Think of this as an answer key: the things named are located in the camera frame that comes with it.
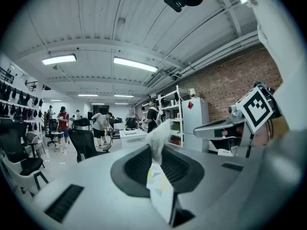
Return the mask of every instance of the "black vent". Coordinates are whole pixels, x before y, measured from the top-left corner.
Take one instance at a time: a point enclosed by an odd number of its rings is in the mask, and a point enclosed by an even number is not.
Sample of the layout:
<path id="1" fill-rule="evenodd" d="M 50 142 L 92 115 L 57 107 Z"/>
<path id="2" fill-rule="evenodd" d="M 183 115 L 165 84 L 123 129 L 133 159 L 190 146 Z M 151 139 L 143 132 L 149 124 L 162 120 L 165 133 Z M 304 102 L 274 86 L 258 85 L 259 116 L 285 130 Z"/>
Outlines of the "black vent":
<path id="1" fill-rule="evenodd" d="M 82 186 L 70 185 L 45 213 L 61 223 L 83 189 Z"/>
<path id="2" fill-rule="evenodd" d="M 238 164 L 233 164 L 233 163 L 223 163 L 222 167 L 228 168 L 230 170 L 234 170 L 234 171 L 239 171 L 241 172 L 243 170 L 243 166 L 242 165 L 238 165 Z"/>

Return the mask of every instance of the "ceiling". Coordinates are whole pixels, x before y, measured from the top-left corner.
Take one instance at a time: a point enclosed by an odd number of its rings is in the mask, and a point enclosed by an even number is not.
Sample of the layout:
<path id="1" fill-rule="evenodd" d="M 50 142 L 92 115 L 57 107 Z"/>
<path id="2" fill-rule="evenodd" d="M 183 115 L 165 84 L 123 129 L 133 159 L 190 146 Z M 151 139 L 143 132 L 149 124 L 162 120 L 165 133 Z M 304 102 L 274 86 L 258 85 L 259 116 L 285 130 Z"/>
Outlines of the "ceiling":
<path id="1" fill-rule="evenodd" d="M 3 51 L 52 89 L 100 101 L 135 104 L 170 84 L 169 76 L 217 48 L 257 29 L 252 9 L 239 0 L 204 0 L 177 13 L 163 0 L 29 0 L 16 15 Z M 76 62 L 44 66 L 42 59 L 74 53 Z M 152 72 L 113 63 L 127 58 L 159 68 Z"/>

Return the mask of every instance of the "black clothing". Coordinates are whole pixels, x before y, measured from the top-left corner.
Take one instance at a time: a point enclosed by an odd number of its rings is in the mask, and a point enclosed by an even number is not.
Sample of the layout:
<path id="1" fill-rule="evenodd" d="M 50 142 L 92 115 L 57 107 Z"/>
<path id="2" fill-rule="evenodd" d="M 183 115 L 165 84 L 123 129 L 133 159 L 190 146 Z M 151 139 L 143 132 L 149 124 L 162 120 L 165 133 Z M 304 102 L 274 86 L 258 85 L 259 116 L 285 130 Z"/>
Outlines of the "black clothing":
<path id="1" fill-rule="evenodd" d="M 154 128 L 157 127 L 157 124 L 155 123 L 154 119 L 157 119 L 157 112 L 154 109 L 149 108 L 147 113 L 147 119 L 152 119 L 152 122 L 148 123 L 148 131 L 147 133 L 152 132 Z"/>

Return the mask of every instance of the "refrigerator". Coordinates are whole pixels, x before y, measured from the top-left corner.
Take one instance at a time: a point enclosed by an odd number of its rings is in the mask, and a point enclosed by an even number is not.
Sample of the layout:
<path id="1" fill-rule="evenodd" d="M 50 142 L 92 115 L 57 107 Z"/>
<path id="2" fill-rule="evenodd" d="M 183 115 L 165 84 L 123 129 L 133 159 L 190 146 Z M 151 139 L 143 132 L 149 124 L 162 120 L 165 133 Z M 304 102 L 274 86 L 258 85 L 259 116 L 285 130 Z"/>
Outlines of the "refrigerator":
<path id="1" fill-rule="evenodd" d="M 209 109 L 207 101 L 196 97 L 182 102 L 183 117 L 183 139 L 184 148 L 207 152 L 209 141 L 197 138 L 193 130 L 199 126 L 209 123 Z"/>

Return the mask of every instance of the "red brick wall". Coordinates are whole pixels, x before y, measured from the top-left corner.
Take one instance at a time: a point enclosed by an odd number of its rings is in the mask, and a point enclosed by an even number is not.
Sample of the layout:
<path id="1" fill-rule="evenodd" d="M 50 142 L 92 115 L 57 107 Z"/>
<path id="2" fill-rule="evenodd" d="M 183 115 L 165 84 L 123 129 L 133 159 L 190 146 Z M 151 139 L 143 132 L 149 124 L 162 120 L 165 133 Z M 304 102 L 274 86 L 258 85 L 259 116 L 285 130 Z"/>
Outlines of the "red brick wall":
<path id="1" fill-rule="evenodd" d="M 228 116 L 228 107 L 253 88 L 256 81 L 275 90 L 282 78 L 263 45 L 231 55 L 179 81 L 182 89 L 195 88 L 196 96 L 207 100 L 210 121 Z M 163 93 L 174 90 L 174 86 Z"/>

